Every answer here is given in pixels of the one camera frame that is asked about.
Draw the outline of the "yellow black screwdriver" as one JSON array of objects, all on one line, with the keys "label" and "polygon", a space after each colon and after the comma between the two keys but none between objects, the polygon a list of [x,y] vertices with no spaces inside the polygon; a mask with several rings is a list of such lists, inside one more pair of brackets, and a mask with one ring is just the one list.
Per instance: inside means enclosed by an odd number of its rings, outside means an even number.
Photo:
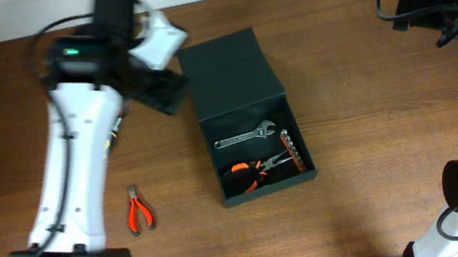
[{"label": "yellow black screwdriver", "polygon": [[105,144],[105,156],[108,156],[111,153],[111,150],[114,148],[119,136],[119,131],[121,130],[122,122],[123,119],[121,116],[115,119],[115,122],[109,131],[109,139],[106,141]]}]

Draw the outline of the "black box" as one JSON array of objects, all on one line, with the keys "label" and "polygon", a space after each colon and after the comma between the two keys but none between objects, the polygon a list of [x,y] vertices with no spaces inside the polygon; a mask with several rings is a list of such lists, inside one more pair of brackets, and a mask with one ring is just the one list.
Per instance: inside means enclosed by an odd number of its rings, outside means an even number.
[{"label": "black box", "polygon": [[[317,167],[290,109],[286,90],[264,57],[252,29],[188,47],[180,53],[179,61],[190,83],[196,117],[225,206],[233,207],[315,179]],[[216,141],[252,131],[268,119],[276,123],[273,135],[214,148]],[[221,177],[230,166],[287,152],[279,138],[282,129],[289,132],[307,171],[300,173],[290,160],[271,169],[265,183],[253,192],[226,196]]]}]

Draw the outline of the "silver adjustable wrench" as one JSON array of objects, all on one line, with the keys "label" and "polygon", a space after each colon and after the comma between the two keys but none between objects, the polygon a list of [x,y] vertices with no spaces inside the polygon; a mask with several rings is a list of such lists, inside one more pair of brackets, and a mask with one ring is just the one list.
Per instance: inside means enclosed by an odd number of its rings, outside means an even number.
[{"label": "silver adjustable wrench", "polygon": [[238,134],[237,136],[233,136],[227,139],[221,139],[214,143],[214,148],[223,149],[228,146],[232,146],[233,144],[238,144],[239,142],[247,141],[248,139],[254,138],[267,138],[270,135],[273,135],[276,131],[276,123],[271,120],[264,120],[261,122],[258,127],[254,128],[252,131],[248,131],[247,133]]}]

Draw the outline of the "orange black needle-nose pliers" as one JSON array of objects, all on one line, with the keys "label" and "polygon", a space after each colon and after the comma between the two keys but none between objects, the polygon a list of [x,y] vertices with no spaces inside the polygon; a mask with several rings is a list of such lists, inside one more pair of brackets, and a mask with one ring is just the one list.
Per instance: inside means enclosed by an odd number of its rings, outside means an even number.
[{"label": "orange black needle-nose pliers", "polygon": [[288,152],[282,152],[265,160],[256,159],[230,166],[221,177],[224,194],[233,197],[253,192],[265,183],[271,169],[293,158]]}]

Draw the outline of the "red handled cutting pliers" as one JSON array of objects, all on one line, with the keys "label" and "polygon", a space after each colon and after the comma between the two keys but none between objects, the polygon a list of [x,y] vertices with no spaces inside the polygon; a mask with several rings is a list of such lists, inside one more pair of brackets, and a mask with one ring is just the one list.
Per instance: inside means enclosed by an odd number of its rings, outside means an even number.
[{"label": "red handled cutting pliers", "polygon": [[155,229],[155,218],[151,210],[143,203],[141,194],[137,192],[135,186],[128,188],[128,227],[130,233],[138,237],[142,232],[142,225],[139,220],[140,215],[145,219],[145,227],[149,230]]}]

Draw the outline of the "orange socket bit rail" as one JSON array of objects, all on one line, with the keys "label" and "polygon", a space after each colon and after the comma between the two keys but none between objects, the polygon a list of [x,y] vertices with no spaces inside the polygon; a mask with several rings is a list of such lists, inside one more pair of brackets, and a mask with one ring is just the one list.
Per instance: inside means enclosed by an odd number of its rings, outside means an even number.
[{"label": "orange socket bit rail", "polygon": [[282,129],[279,133],[279,138],[283,142],[286,150],[290,154],[292,161],[295,163],[298,171],[300,173],[305,173],[307,171],[307,167],[301,158],[301,154],[298,152],[297,148],[294,146],[294,142],[291,140],[291,136],[286,129]]}]

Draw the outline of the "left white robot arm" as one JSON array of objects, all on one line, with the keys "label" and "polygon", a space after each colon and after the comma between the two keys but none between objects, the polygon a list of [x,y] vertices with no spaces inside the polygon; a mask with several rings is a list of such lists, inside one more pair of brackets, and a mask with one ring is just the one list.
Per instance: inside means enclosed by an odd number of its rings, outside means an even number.
[{"label": "left white robot arm", "polygon": [[49,130],[40,205],[27,248],[9,257],[131,257],[107,246],[103,217],[107,162],[125,100],[171,114],[185,85],[168,63],[187,33],[159,12],[144,26],[89,26],[49,49],[41,80]]}]

